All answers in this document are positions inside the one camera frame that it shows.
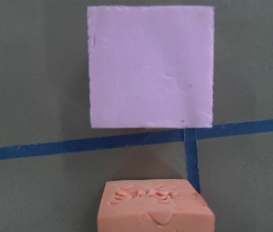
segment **foam block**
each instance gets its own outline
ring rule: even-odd
[[[87,9],[93,128],[209,128],[214,8]]]
[[[98,232],[213,232],[215,216],[186,180],[107,182]]]

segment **gray floor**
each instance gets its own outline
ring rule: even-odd
[[[273,118],[273,1],[0,0],[0,147],[130,134],[89,124],[86,6],[209,4],[214,124]],[[199,141],[217,232],[273,231],[273,133]],[[0,232],[96,231],[105,181],[185,178],[182,143],[0,161]]]

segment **orange block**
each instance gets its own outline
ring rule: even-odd
[[[213,232],[215,216],[187,180],[106,183],[98,232]]]

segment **blue tape line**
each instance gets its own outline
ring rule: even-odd
[[[184,129],[184,141],[186,148],[188,181],[200,194],[200,173],[198,168],[198,149],[195,129]]]
[[[226,136],[273,132],[273,119],[213,126],[210,129],[196,129],[197,139],[211,139]]]
[[[167,130],[45,144],[8,146],[0,148],[0,160],[93,151],[126,146],[173,143],[183,140],[183,130]]]

